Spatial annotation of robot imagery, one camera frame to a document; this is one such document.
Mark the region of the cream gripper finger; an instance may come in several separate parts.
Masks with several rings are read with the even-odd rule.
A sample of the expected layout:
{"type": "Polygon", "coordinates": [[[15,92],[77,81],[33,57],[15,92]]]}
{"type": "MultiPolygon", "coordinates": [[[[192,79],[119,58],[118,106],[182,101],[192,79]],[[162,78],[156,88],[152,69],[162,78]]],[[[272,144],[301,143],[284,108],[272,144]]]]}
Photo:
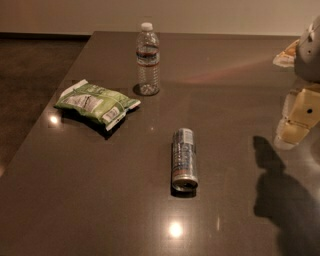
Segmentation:
{"type": "Polygon", "coordinates": [[[291,150],[320,122],[320,86],[309,85],[291,90],[284,102],[282,118],[276,129],[274,144],[291,150]]]}
{"type": "Polygon", "coordinates": [[[296,48],[299,44],[299,39],[291,43],[285,50],[277,54],[273,59],[273,64],[284,67],[291,68],[295,64],[296,48]]]}

